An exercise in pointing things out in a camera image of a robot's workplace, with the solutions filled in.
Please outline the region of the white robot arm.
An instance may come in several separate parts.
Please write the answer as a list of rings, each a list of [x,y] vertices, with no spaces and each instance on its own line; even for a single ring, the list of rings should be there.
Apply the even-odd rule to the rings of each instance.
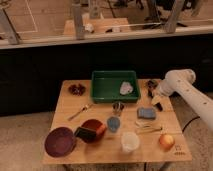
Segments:
[[[213,100],[193,86],[196,74],[192,69],[170,70],[154,90],[153,105],[177,92],[213,131]]]

